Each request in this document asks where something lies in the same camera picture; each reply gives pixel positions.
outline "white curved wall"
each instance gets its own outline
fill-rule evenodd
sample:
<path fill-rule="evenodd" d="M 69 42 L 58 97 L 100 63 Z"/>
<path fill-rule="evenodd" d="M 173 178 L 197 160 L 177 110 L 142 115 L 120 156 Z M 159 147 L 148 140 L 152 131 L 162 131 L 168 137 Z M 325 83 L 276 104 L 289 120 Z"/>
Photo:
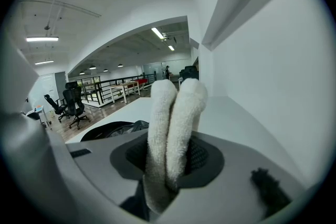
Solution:
<path fill-rule="evenodd" d="M 142 30 L 186 20 L 191 0 L 123 0 L 113 6 L 72 46 L 70 72 L 92 52 Z"/>
<path fill-rule="evenodd" d="M 272 0 L 212 54 L 214 95 L 254 116 L 309 184 L 322 178 L 336 140 L 336 38 L 321 5 Z"/>

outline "red object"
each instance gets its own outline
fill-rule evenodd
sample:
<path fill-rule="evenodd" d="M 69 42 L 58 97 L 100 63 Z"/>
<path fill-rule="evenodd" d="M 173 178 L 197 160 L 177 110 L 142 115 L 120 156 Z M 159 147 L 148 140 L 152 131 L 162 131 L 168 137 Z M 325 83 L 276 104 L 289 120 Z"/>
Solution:
<path fill-rule="evenodd" d="M 137 81 L 139 83 L 139 87 L 140 87 L 140 85 L 143 84 L 143 83 L 146 83 L 148 81 L 148 79 L 135 79 L 134 81 Z M 131 87 L 133 87 L 133 84 L 127 85 L 127 88 L 131 88 Z"/>
<path fill-rule="evenodd" d="M 148 79 L 136 79 L 135 81 L 137 81 L 139 83 L 139 85 L 146 83 L 148 81 Z"/>

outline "door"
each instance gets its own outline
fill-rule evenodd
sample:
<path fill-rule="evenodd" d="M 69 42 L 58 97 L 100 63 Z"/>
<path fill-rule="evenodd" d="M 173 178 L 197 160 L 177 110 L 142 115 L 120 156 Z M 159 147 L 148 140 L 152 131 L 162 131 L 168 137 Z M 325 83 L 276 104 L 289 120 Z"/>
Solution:
<path fill-rule="evenodd" d="M 55 73 L 55 82 L 56 82 L 58 98 L 62 100 L 64 98 L 63 91 L 65 90 L 65 83 L 67 83 L 65 79 L 65 72 Z"/>
<path fill-rule="evenodd" d="M 153 69 L 153 73 L 154 70 L 156 71 L 156 79 L 157 80 L 163 80 L 165 77 L 162 76 L 162 67 L 161 67 L 161 63 L 160 62 L 156 62 L 152 64 L 152 69 Z"/>
<path fill-rule="evenodd" d="M 56 103 L 56 100 L 58 99 L 58 94 L 57 94 L 57 90 L 55 89 L 56 85 L 54 82 L 53 74 L 47 77 L 40 77 L 39 80 L 40 80 L 41 92 L 42 92 L 41 98 L 44 99 L 44 95 L 48 94 Z M 44 99 L 44 106 L 45 106 L 45 112 L 51 111 L 54 109 L 51 106 L 51 104 L 49 104 L 45 99 Z"/>

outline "person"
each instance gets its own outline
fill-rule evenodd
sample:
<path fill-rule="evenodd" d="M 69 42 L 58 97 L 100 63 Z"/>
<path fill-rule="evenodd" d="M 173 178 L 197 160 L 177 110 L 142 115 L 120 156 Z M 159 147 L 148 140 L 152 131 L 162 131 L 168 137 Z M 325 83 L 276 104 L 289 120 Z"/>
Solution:
<path fill-rule="evenodd" d="M 169 66 L 166 66 L 166 79 L 169 79 L 169 75 L 172 74 L 169 72 Z"/>

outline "black plastic bag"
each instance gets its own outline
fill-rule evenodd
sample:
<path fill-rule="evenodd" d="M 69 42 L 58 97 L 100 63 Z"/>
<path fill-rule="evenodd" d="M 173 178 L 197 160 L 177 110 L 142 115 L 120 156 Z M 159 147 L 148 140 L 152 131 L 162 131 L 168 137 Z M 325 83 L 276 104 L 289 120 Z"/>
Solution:
<path fill-rule="evenodd" d="M 136 121 L 134 123 L 127 121 L 111 122 L 87 132 L 81 139 L 81 142 L 129 134 L 139 130 L 148 129 L 148 126 L 149 123 L 146 121 Z"/>

